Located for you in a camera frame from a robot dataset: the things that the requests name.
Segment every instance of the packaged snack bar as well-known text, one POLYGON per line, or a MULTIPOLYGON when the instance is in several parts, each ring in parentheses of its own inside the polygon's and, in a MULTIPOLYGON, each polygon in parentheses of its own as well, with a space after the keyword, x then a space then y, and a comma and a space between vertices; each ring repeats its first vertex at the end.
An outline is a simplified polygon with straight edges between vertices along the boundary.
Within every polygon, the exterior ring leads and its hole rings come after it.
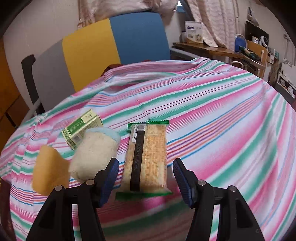
POLYGON ((167 189, 166 121, 129 123, 131 130, 117 200, 164 196, 167 189))

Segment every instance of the yellow sponge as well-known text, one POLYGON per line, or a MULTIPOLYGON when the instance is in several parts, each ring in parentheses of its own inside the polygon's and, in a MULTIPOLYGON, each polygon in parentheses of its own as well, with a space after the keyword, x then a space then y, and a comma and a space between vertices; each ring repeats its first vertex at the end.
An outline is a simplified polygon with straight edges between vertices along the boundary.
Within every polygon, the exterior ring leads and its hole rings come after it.
POLYGON ((48 196, 57 185, 69 187, 69 164, 56 149, 42 146, 33 170, 33 190, 48 196))

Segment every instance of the table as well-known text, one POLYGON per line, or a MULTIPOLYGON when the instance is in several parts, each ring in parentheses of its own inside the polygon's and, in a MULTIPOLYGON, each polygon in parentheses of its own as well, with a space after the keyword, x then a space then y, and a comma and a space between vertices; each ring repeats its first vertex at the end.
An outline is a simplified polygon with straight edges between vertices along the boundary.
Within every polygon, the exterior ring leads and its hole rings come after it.
POLYGON ((174 47, 183 49, 187 52, 197 54, 201 57, 208 57, 210 59, 213 59, 215 56, 225 56, 230 58, 238 58, 243 59, 244 61, 248 62, 249 64, 255 66, 258 69, 265 70, 265 66, 262 64, 257 63, 254 60, 251 60, 246 55, 243 55, 242 53, 235 52, 230 49, 222 48, 222 47, 210 47, 206 44, 187 44, 182 42, 174 42, 174 47))
MULTIPOLYGON (((167 186, 173 194, 122 202, 114 200, 112 192, 108 203, 98 209, 106 240, 186 239, 194 210, 180 195, 171 168, 175 158, 213 186, 235 185, 266 241, 279 241, 295 217, 296 112, 292 107, 268 83, 220 61, 151 61, 109 70, 15 131, 0 156, 0 177, 12 183, 10 210, 18 240, 26 239, 46 200, 31 184, 40 147, 50 145, 71 161, 74 151, 61 130, 89 109, 105 127, 121 135, 115 188, 122 179, 129 143, 127 123, 170 122, 167 186)), ((70 187, 78 185, 70 179, 70 187)), ((77 206, 72 211, 79 240, 77 206)), ((215 240, 218 216, 215 207, 210 240, 215 240)))

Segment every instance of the black label strip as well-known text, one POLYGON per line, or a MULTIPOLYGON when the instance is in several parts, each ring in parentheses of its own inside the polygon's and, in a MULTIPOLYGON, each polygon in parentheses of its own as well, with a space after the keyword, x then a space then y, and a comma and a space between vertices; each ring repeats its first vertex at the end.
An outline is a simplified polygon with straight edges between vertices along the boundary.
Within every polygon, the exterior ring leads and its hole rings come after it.
POLYGON ((145 131, 138 131, 135 152, 133 154, 133 167, 131 170, 131 191, 140 191, 140 175, 144 147, 145 131))

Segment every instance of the cardboard box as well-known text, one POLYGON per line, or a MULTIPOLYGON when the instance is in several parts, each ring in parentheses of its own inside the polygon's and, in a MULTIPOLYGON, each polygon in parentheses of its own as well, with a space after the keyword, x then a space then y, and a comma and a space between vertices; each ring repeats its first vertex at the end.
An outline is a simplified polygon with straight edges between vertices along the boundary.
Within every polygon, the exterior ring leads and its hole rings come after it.
POLYGON ((84 132, 87 129, 102 126, 103 123, 100 117, 95 112, 93 112, 92 109, 90 109, 88 112, 85 112, 81 117, 63 129, 62 135, 68 145, 73 150, 76 150, 76 148, 82 142, 84 132))
POLYGON ((203 44, 202 23, 185 21, 186 40, 189 44, 203 44))

